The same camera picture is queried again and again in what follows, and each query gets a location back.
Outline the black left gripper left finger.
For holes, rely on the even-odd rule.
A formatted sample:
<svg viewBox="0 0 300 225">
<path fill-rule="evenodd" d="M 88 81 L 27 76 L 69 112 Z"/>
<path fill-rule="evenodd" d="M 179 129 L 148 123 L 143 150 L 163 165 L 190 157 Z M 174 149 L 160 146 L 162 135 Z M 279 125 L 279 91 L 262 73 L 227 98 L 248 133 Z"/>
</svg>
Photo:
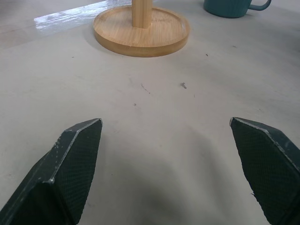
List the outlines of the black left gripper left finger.
<svg viewBox="0 0 300 225">
<path fill-rule="evenodd" d="M 102 120 L 66 129 L 0 211 L 2 225 L 76 225 L 93 181 Z"/>
</svg>

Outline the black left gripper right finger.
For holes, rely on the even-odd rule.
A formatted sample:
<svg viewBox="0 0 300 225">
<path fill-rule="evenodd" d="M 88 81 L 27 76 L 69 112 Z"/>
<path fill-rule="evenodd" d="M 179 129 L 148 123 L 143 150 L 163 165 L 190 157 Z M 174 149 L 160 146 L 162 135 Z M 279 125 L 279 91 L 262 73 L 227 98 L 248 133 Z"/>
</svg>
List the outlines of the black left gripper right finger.
<svg viewBox="0 0 300 225">
<path fill-rule="evenodd" d="M 271 225 L 300 223 L 300 150 L 279 129 L 232 117 L 244 175 Z"/>
</svg>

